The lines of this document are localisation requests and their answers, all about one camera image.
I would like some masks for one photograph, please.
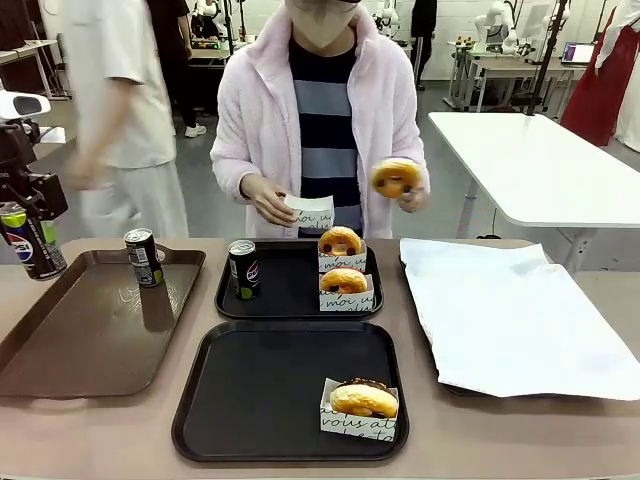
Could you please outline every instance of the person in white outfit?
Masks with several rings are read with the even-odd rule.
[[[67,165],[94,236],[188,236],[171,109],[144,0],[61,0],[78,153]]]
[[[602,67],[611,55],[620,32],[627,25],[635,32],[640,32],[640,0],[622,0],[616,8],[611,25],[605,32],[602,50],[596,59],[596,69]],[[640,152],[640,55],[636,56],[633,73],[618,115],[614,138]]]

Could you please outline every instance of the paper donut holder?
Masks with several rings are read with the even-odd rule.
[[[318,245],[318,271],[327,273],[334,268],[349,267],[364,273],[367,270],[367,244],[360,240],[360,251],[358,255],[336,256],[327,255],[320,251]]]
[[[320,289],[322,275],[318,276],[318,291],[320,293],[321,312],[370,312],[376,303],[373,277],[367,279],[367,291],[362,293],[333,293]]]
[[[330,378],[324,381],[324,390],[320,400],[320,430],[383,442],[393,442],[400,409],[398,408],[398,413],[394,418],[357,417],[336,412],[331,408],[330,398],[331,392],[338,386],[340,386],[340,382]],[[396,399],[398,398],[398,390],[396,388],[390,388],[389,391]]]

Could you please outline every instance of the desk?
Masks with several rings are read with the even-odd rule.
[[[564,262],[570,273],[598,228],[640,228],[640,173],[545,116],[472,115],[429,114],[472,177],[458,238],[468,235],[478,185],[512,223],[580,229]],[[487,147],[494,139],[499,150]]]
[[[47,79],[47,75],[44,72],[44,68],[42,67],[42,62],[40,61],[38,50],[41,48],[49,47],[51,45],[56,45],[58,42],[56,40],[27,40],[26,43],[27,44],[24,47],[16,48],[15,50],[6,52],[0,51],[0,65],[16,62],[18,60],[22,60],[23,58],[36,57],[38,72],[40,73],[40,78],[42,79],[44,90],[47,94],[47,98],[51,99],[53,98],[53,95],[51,94],[51,88],[49,87],[49,79]]]
[[[227,65],[227,60],[231,58],[229,50],[214,50],[208,48],[194,48],[192,50],[192,60],[209,60],[207,65],[190,65],[194,68],[219,68],[223,69]],[[222,61],[222,65],[215,65],[215,61]]]
[[[546,75],[546,77],[549,78],[549,85],[543,102],[544,111],[549,107],[551,94],[555,90],[558,81],[565,80],[565,89],[554,116],[557,117],[560,115],[568,100],[571,84],[576,73],[583,73],[585,69],[586,68],[573,68],[562,65],[559,58],[551,59]],[[482,109],[482,102],[489,79],[509,80],[502,102],[502,105],[506,105],[513,93],[516,80],[519,78],[532,78],[539,70],[539,65],[532,65],[518,57],[498,55],[495,53],[476,54],[469,52],[468,49],[456,47],[456,60],[449,84],[449,96],[445,98],[445,102],[456,110],[469,111],[476,76],[484,73],[476,112],[480,112]]]
[[[513,248],[522,241],[473,244]],[[367,242],[376,252],[385,305],[372,322],[393,337],[411,432],[404,449],[380,463],[214,464],[184,460],[171,422],[202,337],[223,322],[213,304],[227,242],[192,239],[171,248],[207,258],[155,382],[122,399],[72,402],[0,400],[0,477],[164,480],[233,478],[609,478],[640,472],[640,402],[597,399],[462,398],[438,383],[428,341],[401,271],[398,241]],[[90,249],[121,249],[121,239],[63,247],[69,262]],[[640,355],[640,274],[583,273],[578,282],[631,350]],[[19,266],[0,267],[0,338],[47,284]]]

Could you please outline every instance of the glazed donut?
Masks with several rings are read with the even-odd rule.
[[[353,268],[334,268],[320,279],[320,290],[331,293],[363,293],[367,291],[367,279]]]
[[[395,418],[398,400],[386,385],[355,378],[331,392],[331,408],[358,417]]]
[[[318,248],[327,255],[339,257],[359,255],[360,237],[350,228],[333,227],[320,237]]]
[[[408,158],[388,158],[375,167],[371,183],[383,197],[400,198],[420,188],[422,174],[418,165]]]

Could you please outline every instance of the navy and gray striped shirt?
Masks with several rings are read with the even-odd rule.
[[[314,55],[291,40],[291,73],[298,100],[302,141],[302,198],[333,195],[335,225],[362,236],[358,148],[351,126],[347,82],[356,62],[355,46],[337,57]],[[322,231],[300,229],[300,238]]]

